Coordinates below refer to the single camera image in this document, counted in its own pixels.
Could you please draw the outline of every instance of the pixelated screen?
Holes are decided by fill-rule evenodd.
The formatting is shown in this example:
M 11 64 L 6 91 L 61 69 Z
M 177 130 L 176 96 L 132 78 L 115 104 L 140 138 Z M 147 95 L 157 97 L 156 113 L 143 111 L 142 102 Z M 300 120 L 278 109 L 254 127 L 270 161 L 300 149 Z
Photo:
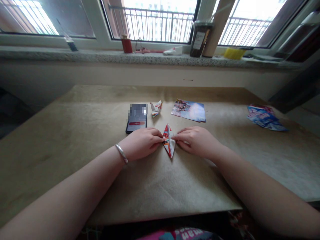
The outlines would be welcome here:
M 148 114 L 147 104 L 130 104 L 128 111 L 128 127 L 127 131 L 131 132 L 139 128 L 146 128 L 146 116 Z

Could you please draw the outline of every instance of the pink origami piece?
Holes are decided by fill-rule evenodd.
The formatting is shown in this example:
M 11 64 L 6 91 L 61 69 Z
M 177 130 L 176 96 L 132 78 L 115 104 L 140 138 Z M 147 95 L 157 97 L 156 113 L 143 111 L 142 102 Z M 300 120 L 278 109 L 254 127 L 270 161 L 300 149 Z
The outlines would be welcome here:
M 166 139 L 163 142 L 163 145 L 164 145 L 164 148 L 167 150 L 170 158 L 173 157 L 174 147 L 176 145 L 175 140 L 171 139 L 172 136 L 173 136 L 173 132 L 168 123 L 163 133 L 163 137 Z

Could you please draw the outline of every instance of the bangle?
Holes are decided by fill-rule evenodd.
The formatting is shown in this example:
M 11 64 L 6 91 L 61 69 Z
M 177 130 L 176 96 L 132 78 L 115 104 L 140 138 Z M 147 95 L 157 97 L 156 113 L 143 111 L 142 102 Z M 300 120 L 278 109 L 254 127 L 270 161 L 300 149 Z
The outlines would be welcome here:
M 122 148 L 118 144 L 116 144 L 115 146 L 118 149 L 119 153 L 122 155 L 124 162 L 126 164 L 128 164 L 128 159 L 127 159 L 126 155 L 124 154 Z

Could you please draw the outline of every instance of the granite window sill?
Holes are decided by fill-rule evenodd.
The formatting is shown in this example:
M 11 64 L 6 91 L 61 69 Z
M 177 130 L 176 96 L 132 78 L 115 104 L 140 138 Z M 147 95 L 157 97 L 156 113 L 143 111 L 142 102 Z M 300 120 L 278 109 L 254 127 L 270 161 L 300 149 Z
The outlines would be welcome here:
M 221 56 L 215 56 L 213 58 L 193 58 L 188 54 L 183 54 L 181 56 L 164 56 L 162 53 L 125 54 L 122 51 L 101 50 L 80 50 L 78 52 L 71 52 L 69 49 L 7 46 L 0 47 L 0 59 L 265 69 L 298 69 L 300 67 L 300 64 L 285 61 L 270 63 L 263 61 L 248 61 L 244 59 L 231 60 Z

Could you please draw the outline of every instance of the colorful paper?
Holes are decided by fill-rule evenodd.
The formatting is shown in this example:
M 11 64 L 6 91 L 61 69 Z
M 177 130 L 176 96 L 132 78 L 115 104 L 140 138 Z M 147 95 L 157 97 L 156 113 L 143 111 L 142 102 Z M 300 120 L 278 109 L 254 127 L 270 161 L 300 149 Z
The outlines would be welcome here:
M 274 116 L 272 108 L 251 104 L 248 106 L 249 115 L 247 116 L 253 123 L 262 128 L 268 128 L 273 131 L 288 131 Z
M 167 150 L 170 158 L 173 157 L 174 147 L 176 145 L 176 141 L 171 139 L 172 136 L 173 136 L 173 132 L 168 123 L 163 133 L 163 137 L 165 138 L 163 145 L 164 145 L 164 148 Z
M 155 116 L 157 116 L 161 109 L 162 109 L 162 102 L 161 100 L 159 102 L 156 103 L 156 106 L 153 105 L 153 103 L 150 103 L 151 109 L 152 109 L 152 117 L 154 118 Z
M 197 102 L 177 99 L 174 103 L 171 114 L 197 122 L 206 122 L 204 105 Z

